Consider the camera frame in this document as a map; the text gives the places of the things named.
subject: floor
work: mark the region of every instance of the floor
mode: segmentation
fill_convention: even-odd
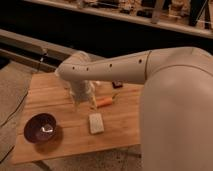
[[[17,108],[28,90],[35,69],[11,62],[0,70],[0,125]],[[0,160],[15,142],[16,126],[21,116],[24,103],[12,115],[6,125],[0,127]],[[32,164],[12,165],[12,152],[0,164],[1,171],[40,171]],[[54,171],[140,171],[140,146],[120,148],[108,151],[75,155],[65,158],[46,160],[45,163]]]

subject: wooden table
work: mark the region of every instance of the wooden table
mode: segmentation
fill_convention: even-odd
[[[89,103],[82,103],[75,112],[69,91],[63,88],[53,73],[33,75],[17,129],[12,163],[36,162],[140,144],[138,113],[141,88],[141,85],[124,84],[123,88],[113,89],[111,83],[102,82],[96,88],[97,98],[114,93],[118,95],[113,105],[98,109],[103,117],[105,132],[91,135],[88,115],[94,111]],[[57,131],[50,141],[35,145],[24,138],[23,129],[26,122],[38,113],[54,115]]]

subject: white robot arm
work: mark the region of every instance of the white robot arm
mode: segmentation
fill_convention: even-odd
[[[89,62],[77,52],[58,67],[76,99],[87,99],[85,80],[145,84],[140,133],[144,171],[213,170],[213,59],[179,47]]]

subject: carrot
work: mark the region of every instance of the carrot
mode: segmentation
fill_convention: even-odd
[[[98,99],[96,101],[96,105],[97,105],[97,108],[108,106],[108,105],[111,105],[113,101],[114,99],[112,97],[104,97],[104,98]]]

